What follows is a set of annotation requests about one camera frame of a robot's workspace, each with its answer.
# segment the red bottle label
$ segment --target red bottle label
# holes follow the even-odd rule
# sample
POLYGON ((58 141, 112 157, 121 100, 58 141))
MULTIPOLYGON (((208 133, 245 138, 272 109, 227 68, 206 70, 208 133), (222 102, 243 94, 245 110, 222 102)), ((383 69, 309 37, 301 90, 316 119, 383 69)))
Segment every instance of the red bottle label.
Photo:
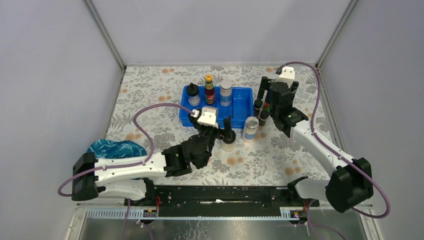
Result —
POLYGON ((206 95, 206 103, 213 104, 215 102, 215 94, 206 95))

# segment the sauce bottle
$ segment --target sauce bottle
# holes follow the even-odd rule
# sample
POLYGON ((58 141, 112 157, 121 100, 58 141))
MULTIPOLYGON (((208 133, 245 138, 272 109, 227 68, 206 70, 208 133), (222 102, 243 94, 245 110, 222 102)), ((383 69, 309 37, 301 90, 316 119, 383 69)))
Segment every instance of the sauce bottle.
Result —
POLYGON ((214 77, 210 74, 204 76, 205 85, 204 85, 204 100, 207 104, 215 103, 215 88, 212 80, 214 77))

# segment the robotic arm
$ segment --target robotic arm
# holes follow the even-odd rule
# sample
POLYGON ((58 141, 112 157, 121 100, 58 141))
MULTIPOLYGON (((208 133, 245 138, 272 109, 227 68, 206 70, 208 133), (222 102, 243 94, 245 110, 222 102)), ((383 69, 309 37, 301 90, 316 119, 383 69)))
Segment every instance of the robotic arm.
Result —
POLYGON ((217 108, 205 106, 201 111, 195 109, 193 112, 193 115, 189 115, 189 120, 199 133, 181 144, 153 154, 144 164, 107 168, 106 166, 144 162, 147 156, 105 159, 96 158, 93 152, 84 153, 73 166, 74 176, 89 169, 102 169, 72 181, 72 200, 87 201, 98 196, 114 196, 149 203, 155 199, 155 189, 153 181, 147 178, 190 174, 191 164, 197 169, 205 167, 212 156, 215 139, 234 142, 236 133, 231 129, 231 116, 224 119, 224 129, 220 129, 216 123, 217 108))
POLYGON ((293 99, 299 86, 299 83, 294 81, 294 68, 285 66, 277 74, 279 76, 276 79, 262 77, 257 98, 262 99, 267 90, 265 107, 269 104, 269 113, 277 129, 300 143, 330 176, 330 180, 315 180, 305 176, 290 182, 287 186, 291 200, 322 200, 329 202, 338 212, 344 213, 372 197, 373 185, 342 161, 341 156, 372 177, 370 163, 364 158, 355 159, 326 139, 318 130, 311 129, 308 117, 293 107, 293 99), (337 157, 325 148, 313 133, 341 156, 337 157))

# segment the floral pattern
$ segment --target floral pattern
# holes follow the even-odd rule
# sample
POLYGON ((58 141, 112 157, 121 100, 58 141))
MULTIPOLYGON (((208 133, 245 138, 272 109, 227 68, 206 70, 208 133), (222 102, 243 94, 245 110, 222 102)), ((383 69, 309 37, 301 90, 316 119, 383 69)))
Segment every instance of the floral pattern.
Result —
MULTIPOLYGON (((311 117, 317 98, 316 78, 312 70, 294 65, 296 81, 300 83, 294 106, 311 117)), ((129 66, 122 80, 120 93, 112 114, 106 139, 131 140, 150 151, 149 141, 134 126, 132 116, 140 109, 156 103, 181 103, 182 91, 190 83, 203 85, 203 77, 212 74, 214 84, 230 80, 233 86, 250 87, 253 99, 262 76, 275 77, 275 66, 129 66)), ((138 117, 139 124, 150 134, 154 152, 177 145, 197 133, 193 127, 183 127, 179 109, 161 107, 138 117)), ((330 138, 323 108, 316 113, 316 127, 330 138)), ((285 186, 301 177, 327 179, 323 167, 297 142, 287 138, 268 119, 260 127, 253 143, 242 141, 242 130, 235 129, 235 149, 225 152, 217 140, 208 166, 179 177, 152 178, 161 185, 245 185, 285 186)))

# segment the white can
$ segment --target white can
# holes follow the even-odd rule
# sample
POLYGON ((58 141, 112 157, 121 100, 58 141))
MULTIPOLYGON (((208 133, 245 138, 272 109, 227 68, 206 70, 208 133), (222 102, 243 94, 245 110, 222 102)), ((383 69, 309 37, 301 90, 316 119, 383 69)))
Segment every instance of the white can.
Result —
POLYGON ((219 84, 219 103, 227 107, 231 103, 231 94, 233 93, 233 84, 229 80, 222 80, 219 84))
POLYGON ((246 122, 244 123, 244 129, 241 139, 243 139, 243 141, 247 144, 253 143, 256 137, 256 132, 258 131, 258 127, 259 120, 254 116, 248 117, 246 119, 246 122))

